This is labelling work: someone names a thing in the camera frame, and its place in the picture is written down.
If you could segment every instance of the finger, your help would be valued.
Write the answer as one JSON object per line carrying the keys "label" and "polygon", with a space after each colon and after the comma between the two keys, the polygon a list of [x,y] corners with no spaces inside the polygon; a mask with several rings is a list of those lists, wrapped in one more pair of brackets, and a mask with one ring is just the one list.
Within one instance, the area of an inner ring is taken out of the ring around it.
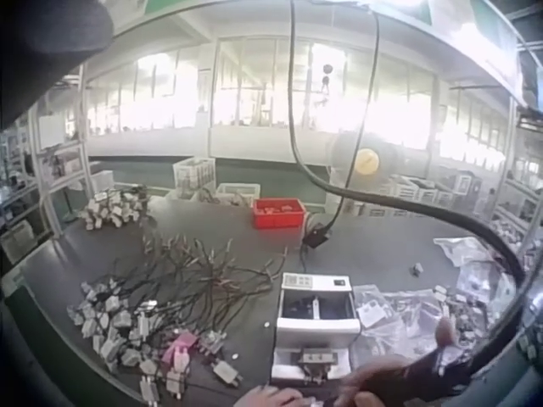
{"label": "finger", "polygon": [[347,387],[358,387],[376,373],[394,371],[407,365],[409,365],[409,360],[402,356],[396,354],[381,356],[367,365],[362,366],[362,368],[358,369],[357,371],[352,372],[350,375],[344,377],[342,382]]}
{"label": "finger", "polygon": [[264,388],[262,389],[262,393],[265,394],[265,396],[270,397],[273,394],[277,393],[278,390],[279,389],[277,387],[264,386]]}
{"label": "finger", "polygon": [[452,321],[449,318],[441,318],[435,328],[435,342],[438,344],[438,348],[454,345],[455,336],[455,327]]}
{"label": "finger", "polygon": [[375,394],[358,393],[355,396],[356,407],[384,407],[384,404]]}
{"label": "finger", "polygon": [[314,399],[296,399],[282,404],[282,407],[308,407],[313,401]]}
{"label": "finger", "polygon": [[257,386],[255,387],[254,389],[250,390],[249,392],[247,392],[247,396],[250,395],[250,394],[257,394],[257,393],[260,393],[262,391],[262,386]]}
{"label": "finger", "polygon": [[272,401],[276,405],[284,405],[286,403],[292,402],[293,400],[303,398],[304,396],[298,390],[294,390],[293,388],[284,388],[279,393],[273,394],[270,397],[270,401]]}

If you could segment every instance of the storage box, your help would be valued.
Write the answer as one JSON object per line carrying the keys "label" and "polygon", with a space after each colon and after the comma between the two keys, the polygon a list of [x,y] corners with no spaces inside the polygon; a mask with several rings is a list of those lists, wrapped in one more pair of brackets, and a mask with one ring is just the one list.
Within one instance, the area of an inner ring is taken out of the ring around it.
{"label": "storage box", "polygon": [[243,201],[250,208],[260,198],[260,184],[222,183],[217,188],[216,198],[221,202]]}
{"label": "storage box", "polygon": [[206,187],[211,192],[215,192],[215,159],[192,157],[179,161],[172,167],[176,190],[196,192]]}
{"label": "storage box", "polygon": [[256,199],[253,222],[257,229],[300,227],[304,223],[305,208],[296,198]]}

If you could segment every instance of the black wire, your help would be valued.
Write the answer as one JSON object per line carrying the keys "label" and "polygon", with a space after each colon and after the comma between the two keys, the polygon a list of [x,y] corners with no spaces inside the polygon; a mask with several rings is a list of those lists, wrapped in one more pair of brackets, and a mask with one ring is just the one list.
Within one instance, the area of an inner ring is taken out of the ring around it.
{"label": "black wire", "polygon": [[445,221],[454,226],[470,231],[478,237],[483,238],[488,244],[495,248],[507,262],[508,271],[511,273],[518,289],[517,295],[511,304],[507,307],[502,317],[490,329],[488,339],[481,347],[473,350],[471,359],[470,373],[473,374],[484,365],[490,362],[491,357],[497,356],[505,345],[514,338],[514,332],[522,318],[523,301],[526,293],[535,279],[537,268],[532,270],[530,278],[526,279],[523,268],[518,261],[516,254],[498,237],[489,227],[479,223],[477,220],[467,215],[452,212],[447,209],[435,207],[424,203],[406,201],[401,198],[388,197],[376,193],[358,192],[350,189],[336,187],[325,182],[319,176],[315,175],[304,163],[296,142],[296,130],[294,128],[294,110],[293,110],[293,78],[294,78],[294,55],[296,39],[296,10],[294,0],[290,3],[290,57],[288,61],[288,130],[290,133],[291,149],[296,160],[296,164],[308,179],[326,192],[333,193],[340,197],[354,199],[355,201],[368,202],[380,206],[387,206],[395,209],[408,210],[421,215],[433,217]]}
{"label": "black wire", "polygon": [[[381,25],[379,24],[379,17],[377,16],[377,14],[372,13],[372,16],[375,19],[375,45],[373,46],[372,71],[370,73],[370,81],[367,88],[367,98],[366,98],[366,106],[364,107],[364,115],[362,116],[362,122],[360,125],[360,129],[358,131],[358,136],[356,138],[355,149],[353,150],[353,158],[350,161],[349,172],[347,173],[347,179],[345,180],[345,188],[349,187],[350,180],[355,172],[356,157],[358,155],[358,150],[360,149],[362,136],[364,135],[364,130],[366,128],[367,111],[372,101],[373,88],[375,87],[375,76],[377,74],[377,64],[379,60],[379,45],[381,43]],[[345,202],[345,197],[342,196],[341,199],[339,200],[339,205],[338,205],[338,208],[336,209],[335,214],[333,215],[333,218],[324,226],[323,228],[324,232],[328,232],[330,231],[330,229],[332,229],[333,224],[339,218],[339,215],[341,215],[341,211],[344,207],[344,202]]]}

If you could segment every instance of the plastic bag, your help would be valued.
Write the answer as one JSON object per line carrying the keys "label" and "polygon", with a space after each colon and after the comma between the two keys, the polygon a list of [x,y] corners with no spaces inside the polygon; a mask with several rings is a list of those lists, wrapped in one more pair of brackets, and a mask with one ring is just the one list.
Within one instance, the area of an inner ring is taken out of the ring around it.
{"label": "plastic bag", "polygon": [[443,315],[433,290],[385,293],[383,296],[406,324],[408,337],[434,335]]}
{"label": "plastic bag", "polygon": [[434,243],[440,246],[445,256],[455,267],[462,267],[473,261],[492,261],[492,254],[475,237],[438,238]]}
{"label": "plastic bag", "polygon": [[356,313],[360,318],[363,331],[400,320],[377,286],[355,286],[353,293]]}
{"label": "plastic bag", "polygon": [[460,268],[456,289],[478,301],[490,301],[490,273],[496,271],[494,262],[472,262]]}
{"label": "plastic bag", "polygon": [[511,276],[501,273],[498,287],[495,290],[495,295],[488,305],[488,313],[491,315],[491,320],[500,318],[501,313],[507,308],[515,297],[517,291],[515,283]]}
{"label": "plastic bag", "polygon": [[351,348],[351,364],[353,368],[357,368],[371,358],[386,354],[402,354],[411,358],[412,348],[405,349],[406,344],[406,326],[401,319],[377,328],[362,330]]}

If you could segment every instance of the pink connector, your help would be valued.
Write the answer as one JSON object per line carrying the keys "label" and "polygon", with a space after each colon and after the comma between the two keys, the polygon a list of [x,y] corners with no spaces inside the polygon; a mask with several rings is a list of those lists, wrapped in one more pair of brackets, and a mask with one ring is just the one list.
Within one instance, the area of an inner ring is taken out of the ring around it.
{"label": "pink connector", "polygon": [[175,352],[188,353],[188,350],[198,341],[198,337],[190,332],[184,332],[173,341],[170,347],[162,355],[162,362],[171,365]]}

